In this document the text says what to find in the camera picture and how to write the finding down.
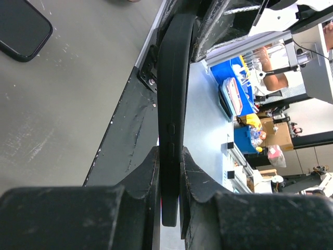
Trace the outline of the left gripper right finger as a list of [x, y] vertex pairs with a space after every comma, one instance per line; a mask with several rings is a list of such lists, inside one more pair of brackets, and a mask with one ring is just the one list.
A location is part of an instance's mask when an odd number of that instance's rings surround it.
[[183, 150], [181, 238], [186, 249], [332, 249], [332, 200], [319, 195], [235, 194]]

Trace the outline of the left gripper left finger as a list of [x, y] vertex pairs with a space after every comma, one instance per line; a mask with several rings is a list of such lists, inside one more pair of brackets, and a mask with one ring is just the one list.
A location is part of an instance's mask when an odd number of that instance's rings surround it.
[[1, 196], [1, 249], [159, 249], [159, 152], [114, 186], [21, 187]]

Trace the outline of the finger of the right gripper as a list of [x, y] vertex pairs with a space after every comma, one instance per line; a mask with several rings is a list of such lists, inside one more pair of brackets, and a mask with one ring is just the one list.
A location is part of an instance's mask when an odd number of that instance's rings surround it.
[[214, 48], [244, 39], [262, 5], [262, 1], [191, 1], [198, 26], [191, 61], [199, 62]]
[[186, 0], [171, 0], [166, 2], [165, 9], [162, 13], [160, 23], [157, 28], [157, 42], [161, 42], [171, 20], [176, 14], [184, 13], [189, 1]]

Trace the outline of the person forearm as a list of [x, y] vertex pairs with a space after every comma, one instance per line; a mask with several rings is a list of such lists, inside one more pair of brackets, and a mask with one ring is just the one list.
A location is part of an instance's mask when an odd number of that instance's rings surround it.
[[[268, 72], [274, 70], [272, 66], [272, 61], [268, 55], [266, 47], [260, 47], [254, 50], [256, 55], [259, 57], [259, 62], [262, 66], [262, 71]], [[278, 75], [266, 76], [263, 80], [260, 80], [259, 84], [255, 86], [255, 90], [259, 96], [264, 96], [270, 94], [271, 92], [276, 92], [282, 88], [288, 86], [288, 80], [284, 73]]]

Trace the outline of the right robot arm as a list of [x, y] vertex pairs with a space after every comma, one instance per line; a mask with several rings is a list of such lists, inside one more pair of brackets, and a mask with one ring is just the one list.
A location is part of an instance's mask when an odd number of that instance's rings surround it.
[[332, 17], [332, 1], [167, 1], [157, 28], [159, 49], [185, 14], [194, 24], [190, 62], [215, 66], [274, 39], [288, 39]]

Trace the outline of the blue plastic crate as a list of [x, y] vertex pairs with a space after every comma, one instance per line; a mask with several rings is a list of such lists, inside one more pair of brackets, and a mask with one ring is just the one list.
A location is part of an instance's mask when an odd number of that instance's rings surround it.
[[250, 72], [242, 56], [215, 65], [211, 71], [232, 115], [245, 116], [255, 112]]

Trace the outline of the cardboard box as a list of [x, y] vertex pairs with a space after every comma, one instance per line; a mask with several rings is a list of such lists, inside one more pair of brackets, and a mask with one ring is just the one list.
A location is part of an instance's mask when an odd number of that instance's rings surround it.
[[282, 151], [294, 149], [289, 126], [287, 122], [274, 123], [271, 117], [260, 119], [266, 138], [260, 144], [261, 147], [278, 145]]

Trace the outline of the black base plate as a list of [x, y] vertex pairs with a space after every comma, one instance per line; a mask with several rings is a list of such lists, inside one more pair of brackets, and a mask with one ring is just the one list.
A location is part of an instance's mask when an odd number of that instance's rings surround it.
[[141, 68], [133, 67], [84, 186], [116, 185], [145, 159], [158, 138], [157, 47], [152, 45]]

